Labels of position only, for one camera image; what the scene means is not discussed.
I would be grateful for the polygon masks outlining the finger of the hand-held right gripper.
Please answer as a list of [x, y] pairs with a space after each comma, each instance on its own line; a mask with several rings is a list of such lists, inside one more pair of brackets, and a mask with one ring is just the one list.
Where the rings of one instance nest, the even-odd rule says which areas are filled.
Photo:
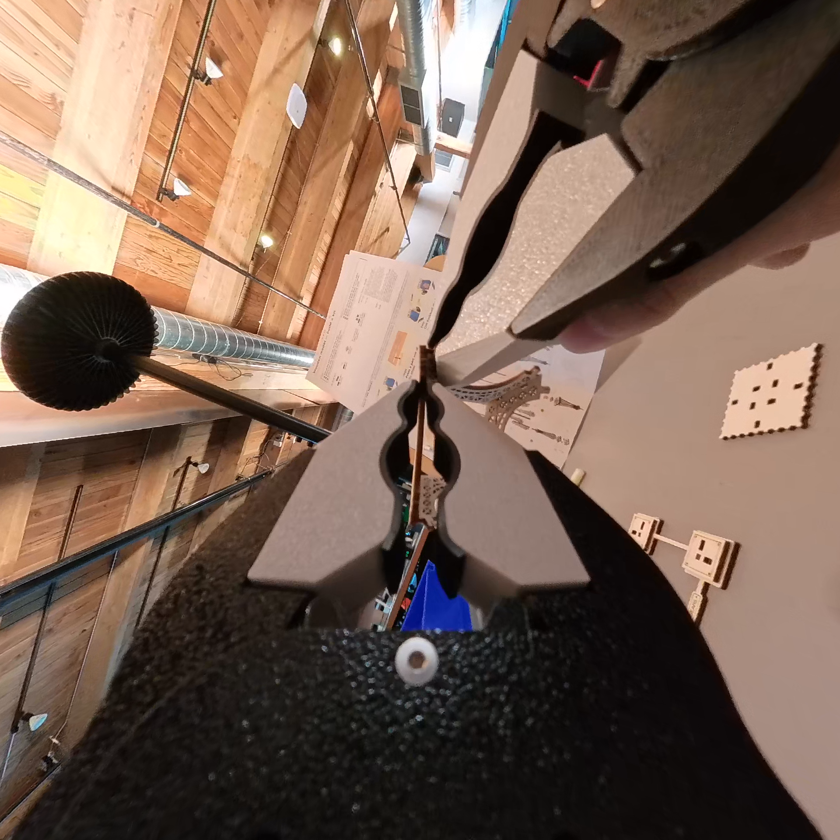
[[498, 104], [488, 101], [479, 125], [486, 129], [474, 149], [444, 272], [454, 281], [441, 306], [430, 344], [439, 345], [455, 326], [471, 291], [489, 276], [512, 229], [513, 218], [541, 163], [555, 151], [586, 140], [585, 109], [595, 98], [527, 51], [511, 69]]
[[472, 385], [550, 345], [516, 338], [511, 324], [634, 177], [606, 133], [541, 163], [497, 263], [468, 294], [436, 351], [443, 385]]

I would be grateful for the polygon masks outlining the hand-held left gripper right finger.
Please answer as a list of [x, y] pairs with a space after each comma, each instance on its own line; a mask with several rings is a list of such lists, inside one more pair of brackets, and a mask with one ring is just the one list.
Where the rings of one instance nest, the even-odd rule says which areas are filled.
[[446, 486], [437, 575], [447, 596], [489, 613], [499, 602], [590, 581], [530, 453], [440, 384], [427, 388]]

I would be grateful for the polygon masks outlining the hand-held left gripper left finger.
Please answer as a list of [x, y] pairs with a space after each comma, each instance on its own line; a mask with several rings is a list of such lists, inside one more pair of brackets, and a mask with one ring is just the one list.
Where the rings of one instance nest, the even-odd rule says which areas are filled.
[[406, 563], [400, 479], [410, 467], [418, 383], [409, 381], [319, 443], [250, 570], [252, 584], [359, 611]]

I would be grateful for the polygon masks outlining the wooden lattice tower arch assembly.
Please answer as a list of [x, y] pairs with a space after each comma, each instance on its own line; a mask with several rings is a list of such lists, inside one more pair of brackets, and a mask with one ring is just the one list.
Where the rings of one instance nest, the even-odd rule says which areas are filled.
[[[489, 425], [505, 432], [517, 410], [527, 403], [537, 401], [550, 392], [542, 382], [542, 370], [535, 365], [520, 371], [499, 383], [489, 385], [457, 385], [449, 393], [462, 403], [475, 404], [483, 409], [483, 419]], [[445, 488], [445, 479], [424, 470], [424, 434], [427, 431], [427, 409], [420, 405], [416, 421], [416, 442], [409, 448], [413, 456], [413, 477], [409, 502], [408, 522], [412, 527], [422, 523], [432, 529], [437, 524], [438, 498]]]

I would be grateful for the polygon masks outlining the grey desk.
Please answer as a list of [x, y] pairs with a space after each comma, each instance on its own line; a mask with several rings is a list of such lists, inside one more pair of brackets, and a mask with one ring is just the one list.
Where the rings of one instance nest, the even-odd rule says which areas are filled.
[[[566, 471], [624, 527], [740, 545], [699, 630], [763, 756], [838, 838], [838, 226], [801, 261], [744, 267], [606, 352]], [[733, 373], [822, 345], [807, 428], [719, 438]]]

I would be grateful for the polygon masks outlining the person's right hand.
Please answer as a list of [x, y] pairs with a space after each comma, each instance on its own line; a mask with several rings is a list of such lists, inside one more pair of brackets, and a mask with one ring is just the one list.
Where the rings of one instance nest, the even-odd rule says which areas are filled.
[[669, 320], [689, 301], [746, 266], [777, 270], [800, 261], [810, 245], [781, 239], [742, 238], [717, 254], [666, 280], [652, 281], [628, 298], [587, 312], [559, 338], [567, 350], [585, 354], [606, 350]]

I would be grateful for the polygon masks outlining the black-and-white instruction sheet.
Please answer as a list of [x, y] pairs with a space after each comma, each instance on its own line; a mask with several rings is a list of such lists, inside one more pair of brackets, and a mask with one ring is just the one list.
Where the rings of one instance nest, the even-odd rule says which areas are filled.
[[561, 468], [595, 393], [604, 353], [574, 354], [560, 346], [450, 391], [527, 450]]

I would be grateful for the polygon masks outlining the colour instruction sheet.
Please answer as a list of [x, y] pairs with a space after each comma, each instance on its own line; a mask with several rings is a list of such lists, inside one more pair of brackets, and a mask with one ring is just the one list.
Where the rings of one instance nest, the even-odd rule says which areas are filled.
[[432, 268], [350, 252], [307, 379], [359, 415], [419, 374], [454, 278], [445, 257]]

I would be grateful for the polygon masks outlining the black steel beam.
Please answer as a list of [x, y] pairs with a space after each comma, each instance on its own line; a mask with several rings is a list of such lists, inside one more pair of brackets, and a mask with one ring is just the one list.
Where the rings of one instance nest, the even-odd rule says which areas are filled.
[[1, 589], [2, 602], [25, 595], [43, 585], [57, 582], [64, 576], [94, 564], [104, 558], [126, 549], [144, 539], [152, 538], [164, 530], [170, 529], [184, 520], [192, 519], [209, 508], [214, 508], [245, 490], [255, 487], [262, 480], [273, 474], [267, 469], [258, 474], [235, 482], [215, 493], [203, 497], [189, 505], [179, 507], [157, 518], [141, 523], [109, 539], [98, 542], [83, 551], [73, 553], [68, 559], [54, 563], [50, 567], [21, 577], [6, 584]]

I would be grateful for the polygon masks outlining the wooden toothed square plate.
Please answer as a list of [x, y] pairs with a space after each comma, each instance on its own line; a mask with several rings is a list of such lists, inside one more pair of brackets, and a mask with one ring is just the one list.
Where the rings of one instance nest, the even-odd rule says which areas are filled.
[[808, 428], [823, 345], [811, 343], [735, 371], [719, 438]]

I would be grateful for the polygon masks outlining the black round lamp on pole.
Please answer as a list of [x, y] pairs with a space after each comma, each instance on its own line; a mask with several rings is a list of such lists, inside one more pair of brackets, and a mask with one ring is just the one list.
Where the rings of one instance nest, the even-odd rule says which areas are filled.
[[328, 429], [155, 359], [152, 307], [129, 283], [100, 272], [45, 279], [3, 323], [4, 370], [27, 398], [59, 411], [115, 403], [145, 375], [312, 445], [330, 436]]

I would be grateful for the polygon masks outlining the metal air duct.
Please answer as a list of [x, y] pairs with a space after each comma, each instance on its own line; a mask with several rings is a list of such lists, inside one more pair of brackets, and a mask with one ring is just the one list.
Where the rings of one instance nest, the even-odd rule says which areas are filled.
[[[26, 269], [1, 267], [2, 322], [31, 288], [46, 278]], [[260, 365], [312, 367], [315, 352], [225, 325], [152, 308], [157, 328], [156, 348], [165, 352], [240, 360]]]
[[398, 77], [402, 111], [411, 127], [421, 183], [434, 180], [437, 72], [433, 61], [433, 3], [397, 1], [404, 68]]

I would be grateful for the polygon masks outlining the wooden four-square base frame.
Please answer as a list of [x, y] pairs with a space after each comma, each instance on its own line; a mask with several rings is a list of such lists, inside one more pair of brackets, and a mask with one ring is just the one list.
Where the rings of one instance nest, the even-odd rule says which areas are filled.
[[663, 519], [638, 512], [633, 515], [627, 531], [649, 556], [654, 554], [660, 544], [681, 552], [681, 568], [696, 583], [686, 609], [692, 622], [700, 625], [710, 589], [725, 590], [729, 585], [739, 544], [698, 530], [691, 533], [687, 542], [680, 542], [664, 535], [663, 527]]

